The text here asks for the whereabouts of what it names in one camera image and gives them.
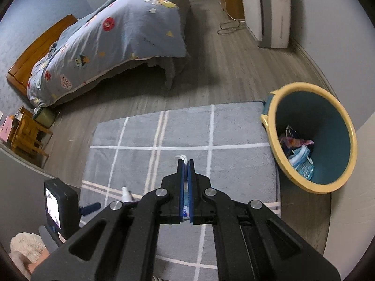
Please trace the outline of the person's left hand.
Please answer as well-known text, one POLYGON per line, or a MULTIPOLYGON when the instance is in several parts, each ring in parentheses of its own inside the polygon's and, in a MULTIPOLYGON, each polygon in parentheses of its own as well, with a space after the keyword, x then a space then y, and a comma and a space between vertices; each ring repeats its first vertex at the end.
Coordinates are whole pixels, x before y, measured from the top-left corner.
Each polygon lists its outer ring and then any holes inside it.
POLYGON ((10 241, 10 258, 27 280, 50 255, 42 238, 34 233, 21 232, 10 241))

